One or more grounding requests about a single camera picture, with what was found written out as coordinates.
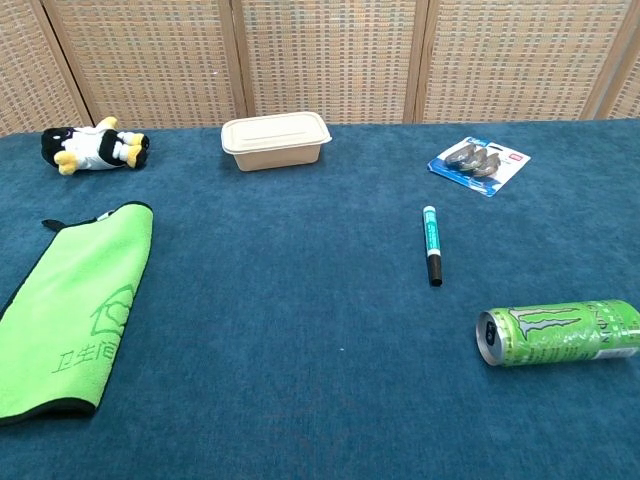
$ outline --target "marker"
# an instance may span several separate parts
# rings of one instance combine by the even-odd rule
[[[434,287],[439,287],[442,285],[442,266],[440,264],[440,238],[438,237],[436,209],[431,206],[424,207],[422,220],[424,221],[424,237],[427,245],[429,283]]]

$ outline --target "wooden frame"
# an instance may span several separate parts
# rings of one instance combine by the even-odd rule
[[[33,13],[40,24],[40,28],[42,29],[42,33],[51,49],[51,53],[53,54],[53,59],[58,65],[58,69],[60,70],[60,74],[71,92],[71,100],[73,101],[80,118],[85,124],[92,124],[93,119],[91,117],[91,111],[89,110],[88,105],[85,102],[85,99],[82,94],[82,89],[77,84],[73,69],[71,65],[68,63],[68,59],[62,50],[60,44],[58,43],[58,39],[56,38],[56,33],[54,32],[52,24],[49,21],[47,16],[47,12],[43,7],[43,4],[39,0],[29,0],[31,4]]]
[[[635,59],[638,57],[639,53],[640,25],[636,24],[635,32],[629,42],[629,47],[625,51],[624,57],[611,80],[611,85],[596,111],[595,118],[603,119],[609,117],[613,106],[616,103],[616,99],[618,98],[618,95],[620,95],[624,82],[627,80],[629,73],[633,69]]]
[[[251,60],[249,58],[249,46],[247,44],[247,34],[244,26],[244,11],[242,0],[229,0],[233,12],[233,25],[235,41],[238,48],[238,60],[240,63],[240,78],[244,90],[244,99],[247,105],[247,115],[256,115],[256,101],[253,94],[253,83],[251,81]]]
[[[413,39],[411,54],[409,55],[409,73],[407,76],[407,91],[404,97],[404,123],[413,123],[416,114],[416,96],[420,85],[420,64],[424,48],[424,35],[427,25],[427,11],[429,2],[416,2],[416,13],[413,21]]]
[[[620,25],[607,60],[587,98],[580,114],[581,120],[605,118],[611,111],[640,49],[639,24],[640,2],[634,1]]]
[[[73,46],[69,37],[67,37],[66,29],[58,15],[58,9],[55,6],[54,0],[31,0],[31,2],[42,3],[42,13],[49,17],[49,22],[51,22],[51,26],[53,27],[53,31],[57,37],[57,43],[59,43],[59,48],[61,48],[60,53],[65,60],[65,64],[69,65],[71,75],[75,80],[75,85],[77,85],[77,88],[80,90],[80,95],[82,96],[84,105],[86,105],[88,110],[90,122],[95,126],[97,122],[101,120],[100,109],[98,108],[93,92],[89,87],[89,82],[84,76],[82,68],[80,68],[80,64],[75,58]]]
[[[420,71],[418,74],[418,85],[415,95],[415,106],[413,123],[422,123],[424,119],[425,101],[427,99],[427,81],[429,70],[431,69],[431,58],[433,56],[433,43],[438,23],[439,0],[424,0],[426,4],[426,21],[420,55]]]
[[[238,116],[246,117],[248,114],[248,102],[243,80],[243,69],[239,59],[238,20],[234,18],[231,0],[218,0],[218,5],[222,16],[222,38],[227,55],[227,67],[231,77],[233,101]]]

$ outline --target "monster energy can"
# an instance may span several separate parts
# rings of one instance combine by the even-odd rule
[[[494,308],[476,324],[489,365],[630,357],[640,349],[640,313],[621,300]]]

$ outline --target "towel's black edge trim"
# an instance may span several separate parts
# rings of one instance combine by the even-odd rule
[[[153,212],[153,209],[146,203],[144,202],[140,202],[137,200],[133,200],[131,202],[127,202],[127,203],[123,203],[122,205],[120,205],[118,208],[116,208],[114,210],[114,212],[120,210],[122,207],[126,207],[127,205],[140,205],[142,207],[146,207],[149,210],[151,210],[151,212]],[[31,273],[33,272],[33,270],[36,268],[36,266],[38,265],[38,263],[40,263],[40,260],[42,260],[42,257],[44,257],[44,254],[47,253],[47,250],[49,250],[49,248],[51,248],[51,245],[53,244],[53,242],[55,241],[56,237],[58,236],[58,233],[60,233],[62,230],[65,230],[67,228],[71,228],[71,227],[77,227],[80,225],[87,225],[89,223],[94,223],[97,221],[97,218],[92,218],[91,220],[85,220],[84,222],[79,222],[79,223],[74,223],[71,225],[67,225],[66,227],[64,227],[63,229],[61,229],[60,231],[56,232],[55,235],[53,236],[53,238],[51,239],[51,241],[49,242],[49,244],[45,247],[45,249],[43,250],[43,252],[40,254],[40,256],[38,257],[38,259],[36,260],[36,262],[32,265],[32,267],[29,269],[29,272],[27,273],[27,275],[22,279],[22,281],[20,282],[20,284],[17,286],[17,288],[13,291],[13,293],[11,294],[11,296],[9,297],[9,300],[7,300],[7,303],[4,304],[4,306],[2,307],[2,310],[0,310],[0,322],[2,322],[2,319],[4,318],[4,314],[7,311],[7,309],[9,308],[9,306],[13,303],[13,300],[16,298],[16,295],[18,294],[18,292],[20,291],[20,289],[22,288],[22,286],[24,285],[24,282],[27,281],[27,278],[29,278],[29,276],[31,275]]]
[[[83,415],[93,415],[96,411],[96,406],[82,398],[65,397],[58,398],[45,402],[42,405],[33,407],[31,410],[19,413],[18,415],[11,415],[10,417],[0,418],[0,426],[12,425],[14,423],[22,422],[28,418],[35,417],[43,413],[49,412],[74,412],[81,413]]]

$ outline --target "stuffed penguin toy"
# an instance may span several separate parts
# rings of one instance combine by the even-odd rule
[[[42,156],[62,175],[124,165],[142,168],[149,138],[142,133],[117,132],[117,123],[115,117],[107,117],[95,127],[48,128],[42,133]]]

